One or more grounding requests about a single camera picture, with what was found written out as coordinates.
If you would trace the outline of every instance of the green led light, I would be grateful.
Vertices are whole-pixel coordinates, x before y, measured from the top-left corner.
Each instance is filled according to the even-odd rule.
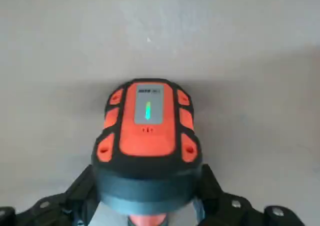
[[[147,102],[145,105],[145,118],[149,120],[151,117],[151,102]]]

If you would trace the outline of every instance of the device label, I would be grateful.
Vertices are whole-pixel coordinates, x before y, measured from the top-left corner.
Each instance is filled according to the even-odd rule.
[[[164,113],[164,86],[139,84],[136,87],[134,122],[162,124]]]

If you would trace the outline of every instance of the white wall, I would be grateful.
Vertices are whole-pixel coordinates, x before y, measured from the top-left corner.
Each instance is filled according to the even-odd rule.
[[[0,0],[0,32],[1,205],[65,190],[108,93],[165,77],[226,191],[319,225],[320,0]]]

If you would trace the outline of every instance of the orange base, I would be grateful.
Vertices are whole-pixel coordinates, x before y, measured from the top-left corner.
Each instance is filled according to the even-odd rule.
[[[159,226],[166,219],[166,214],[158,215],[130,215],[129,218],[135,226]]]

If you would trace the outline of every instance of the orange rubber casing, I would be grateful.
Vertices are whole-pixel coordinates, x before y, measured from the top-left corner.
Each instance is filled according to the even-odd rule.
[[[138,84],[150,83],[133,83],[127,90],[119,143],[120,150],[130,156],[170,155],[176,144],[173,90],[168,84],[152,83],[164,86],[163,122],[153,125],[135,124],[135,101]]]

